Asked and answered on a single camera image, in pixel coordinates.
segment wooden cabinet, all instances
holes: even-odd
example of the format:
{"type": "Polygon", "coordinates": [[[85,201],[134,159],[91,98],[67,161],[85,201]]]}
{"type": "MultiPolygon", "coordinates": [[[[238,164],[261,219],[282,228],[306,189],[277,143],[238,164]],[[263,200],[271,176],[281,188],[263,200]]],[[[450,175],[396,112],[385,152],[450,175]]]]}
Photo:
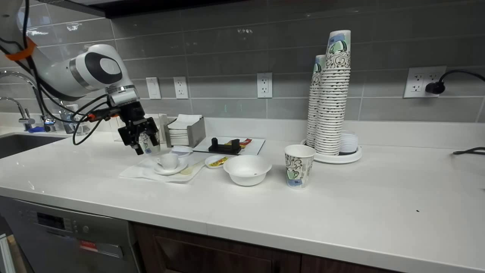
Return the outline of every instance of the wooden cabinet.
{"type": "Polygon", "coordinates": [[[298,273],[301,255],[134,224],[146,273],[298,273]]]}
{"type": "Polygon", "coordinates": [[[395,273],[380,268],[302,255],[301,273],[395,273]]]}

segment kitchen faucet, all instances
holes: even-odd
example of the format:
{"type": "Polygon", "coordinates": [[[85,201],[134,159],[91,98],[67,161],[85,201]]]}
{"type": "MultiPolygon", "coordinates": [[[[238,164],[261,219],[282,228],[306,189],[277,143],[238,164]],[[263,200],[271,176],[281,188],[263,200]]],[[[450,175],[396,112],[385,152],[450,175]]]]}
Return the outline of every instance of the kitchen faucet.
{"type": "Polygon", "coordinates": [[[18,110],[20,111],[20,115],[22,116],[22,118],[20,118],[18,120],[18,122],[24,124],[25,131],[32,129],[31,124],[34,124],[35,120],[31,119],[29,111],[27,110],[27,108],[24,109],[22,107],[22,105],[16,99],[12,99],[12,98],[9,98],[9,97],[0,97],[0,101],[13,101],[13,102],[15,102],[17,104],[18,110]]]}
{"type": "MultiPolygon", "coordinates": [[[[0,70],[0,79],[3,78],[3,77],[6,77],[6,76],[15,76],[15,77],[18,77],[20,79],[23,79],[28,84],[30,84],[30,86],[32,87],[33,92],[35,94],[35,97],[37,99],[37,103],[39,104],[40,113],[41,113],[40,118],[42,120],[42,124],[44,125],[44,129],[46,130],[46,132],[54,132],[54,131],[56,131],[56,129],[54,127],[55,119],[49,119],[49,118],[47,118],[46,113],[45,113],[45,110],[42,107],[42,102],[40,101],[39,90],[37,90],[37,87],[32,82],[32,80],[27,75],[22,74],[20,72],[10,71],[10,70],[0,70]]],[[[2,99],[3,100],[10,100],[10,101],[16,102],[17,105],[18,105],[18,108],[20,110],[20,114],[22,115],[22,119],[25,118],[24,117],[25,114],[22,114],[23,108],[22,108],[22,106],[20,105],[20,103],[18,101],[14,100],[12,98],[7,98],[7,97],[4,97],[2,99]]],[[[31,128],[30,124],[24,124],[26,130],[28,129],[27,128],[27,125],[31,128]]]]}

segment red label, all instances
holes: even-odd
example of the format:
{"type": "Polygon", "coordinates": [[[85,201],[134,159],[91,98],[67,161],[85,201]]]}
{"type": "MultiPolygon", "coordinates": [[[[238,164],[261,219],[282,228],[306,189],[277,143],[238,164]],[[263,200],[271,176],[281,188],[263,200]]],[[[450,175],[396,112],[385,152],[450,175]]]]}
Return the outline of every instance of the red label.
{"type": "Polygon", "coordinates": [[[80,240],[79,243],[82,249],[97,252],[97,247],[95,243],[82,240],[80,240]]]}

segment electrical outlet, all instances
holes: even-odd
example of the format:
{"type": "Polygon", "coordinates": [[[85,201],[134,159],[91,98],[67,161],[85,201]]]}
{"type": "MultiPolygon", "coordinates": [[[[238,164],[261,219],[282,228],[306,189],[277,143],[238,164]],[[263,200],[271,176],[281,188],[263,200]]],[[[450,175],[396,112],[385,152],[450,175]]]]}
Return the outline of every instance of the electrical outlet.
{"type": "Polygon", "coordinates": [[[174,77],[175,97],[177,99],[188,99],[187,80],[185,77],[174,77]]]}
{"type": "Polygon", "coordinates": [[[272,98],[273,97],[273,74],[268,73],[258,73],[256,77],[258,89],[258,98],[272,98]]]}
{"type": "Polygon", "coordinates": [[[435,98],[439,95],[427,93],[426,85],[439,80],[446,71],[445,66],[410,68],[407,75],[404,98],[435,98]]]}
{"type": "Polygon", "coordinates": [[[146,87],[148,87],[148,95],[150,99],[161,99],[160,86],[158,85],[158,78],[151,77],[146,79],[146,87]]]}

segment dishwasher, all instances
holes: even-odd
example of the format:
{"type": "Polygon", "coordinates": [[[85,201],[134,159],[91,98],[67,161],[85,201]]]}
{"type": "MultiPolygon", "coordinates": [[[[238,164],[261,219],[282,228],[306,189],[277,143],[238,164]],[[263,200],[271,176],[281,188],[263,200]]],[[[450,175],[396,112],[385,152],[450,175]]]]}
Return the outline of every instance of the dishwasher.
{"type": "Polygon", "coordinates": [[[130,223],[0,197],[0,214],[35,273],[143,273],[130,223]]]}

